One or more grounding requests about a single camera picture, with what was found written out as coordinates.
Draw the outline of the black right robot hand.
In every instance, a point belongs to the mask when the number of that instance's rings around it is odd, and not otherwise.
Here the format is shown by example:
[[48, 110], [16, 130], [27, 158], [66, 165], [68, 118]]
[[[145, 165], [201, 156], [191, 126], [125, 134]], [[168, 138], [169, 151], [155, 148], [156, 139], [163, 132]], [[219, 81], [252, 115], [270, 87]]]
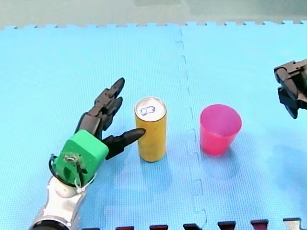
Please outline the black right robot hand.
[[290, 61], [274, 68], [279, 101], [294, 119], [299, 109], [307, 108], [307, 60]]

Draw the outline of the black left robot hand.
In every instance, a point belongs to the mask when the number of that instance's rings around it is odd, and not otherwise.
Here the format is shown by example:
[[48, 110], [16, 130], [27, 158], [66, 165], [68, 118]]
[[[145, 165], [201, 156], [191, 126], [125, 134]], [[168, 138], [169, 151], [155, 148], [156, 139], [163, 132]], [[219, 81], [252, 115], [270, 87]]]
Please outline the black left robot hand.
[[120, 109], [123, 99], [119, 97], [125, 84], [125, 79], [118, 79], [111, 88], [104, 89], [95, 99], [94, 106], [82, 114], [76, 132], [84, 129], [95, 136], [108, 147], [106, 160], [109, 160], [124, 151], [124, 148], [140, 139], [146, 132], [144, 128], [136, 128], [124, 132], [120, 136], [110, 135], [102, 138], [102, 132], [106, 131], [113, 122], [113, 117]]

